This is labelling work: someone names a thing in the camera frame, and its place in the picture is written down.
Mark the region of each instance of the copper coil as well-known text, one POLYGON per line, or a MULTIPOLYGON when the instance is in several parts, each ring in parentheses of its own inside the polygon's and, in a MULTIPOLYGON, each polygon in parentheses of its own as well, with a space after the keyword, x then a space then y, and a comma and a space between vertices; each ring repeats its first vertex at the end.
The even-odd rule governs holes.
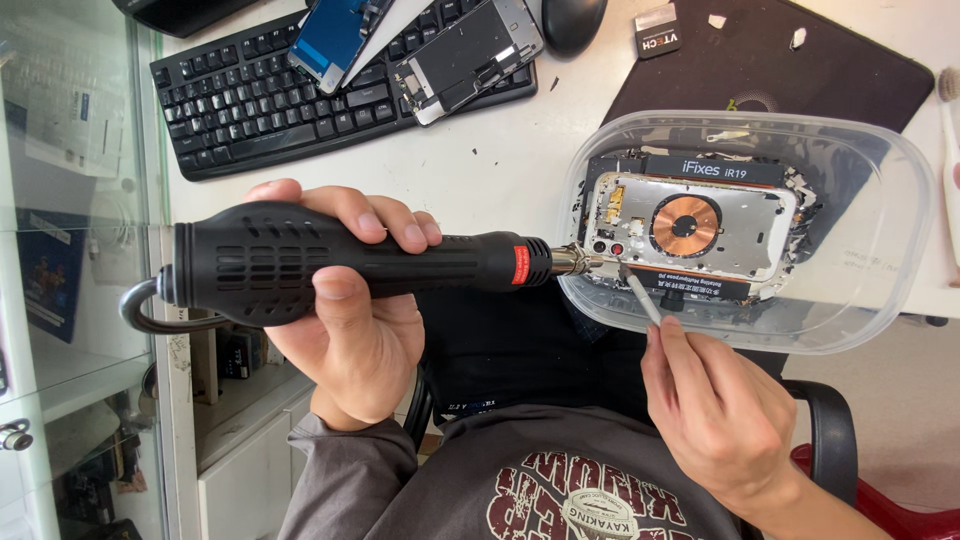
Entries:
POLYGON ((677 197, 654 214, 653 236, 667 255, 690 257, 713 242, 719 228, 717 212, 707 201, 677 197))

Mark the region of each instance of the glass cabinet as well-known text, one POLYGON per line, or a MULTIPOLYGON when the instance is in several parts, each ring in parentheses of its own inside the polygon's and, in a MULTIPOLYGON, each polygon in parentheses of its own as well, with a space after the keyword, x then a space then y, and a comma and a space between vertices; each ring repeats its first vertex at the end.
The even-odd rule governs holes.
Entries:
POLYGON ((158 43, 110 0, 0 0, 0 539, 169 536, 156 345, 117 310, 166 213, 158 43))

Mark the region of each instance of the mouse pad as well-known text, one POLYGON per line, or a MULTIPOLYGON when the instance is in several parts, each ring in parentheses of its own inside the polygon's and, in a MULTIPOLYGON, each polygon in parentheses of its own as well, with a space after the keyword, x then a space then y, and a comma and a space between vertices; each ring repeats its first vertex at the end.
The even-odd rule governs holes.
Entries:
POLYGON ((933 90, 929 69, 785 0, 677 0, 679 51, 638 60, 603 123, 638 110, 828 116, 902 132, 933 90), (717 30, 711 14, 727 22, 717 30), (806 41, 790 50, 794 31, 806 41))

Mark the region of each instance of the black mouse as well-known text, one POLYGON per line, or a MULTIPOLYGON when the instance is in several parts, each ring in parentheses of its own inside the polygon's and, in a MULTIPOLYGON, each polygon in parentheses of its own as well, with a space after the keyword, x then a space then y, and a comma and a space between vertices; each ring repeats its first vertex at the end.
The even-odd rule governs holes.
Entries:
POLYGON ((558 56, 580 54, 597 35, 607 0, 543 0, 543 36, 558 56))

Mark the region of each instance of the gray t-shirt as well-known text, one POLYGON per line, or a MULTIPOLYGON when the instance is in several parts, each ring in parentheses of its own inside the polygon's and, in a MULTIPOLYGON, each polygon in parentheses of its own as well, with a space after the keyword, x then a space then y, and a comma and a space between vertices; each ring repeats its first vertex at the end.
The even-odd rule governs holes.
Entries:
POLYGON ((652 428, 599 407, 517 405, 447 422, 417 468, 396 422, 330 430, 308 414, 307 465, 280 540, 736 540, 731 514, 652 428))

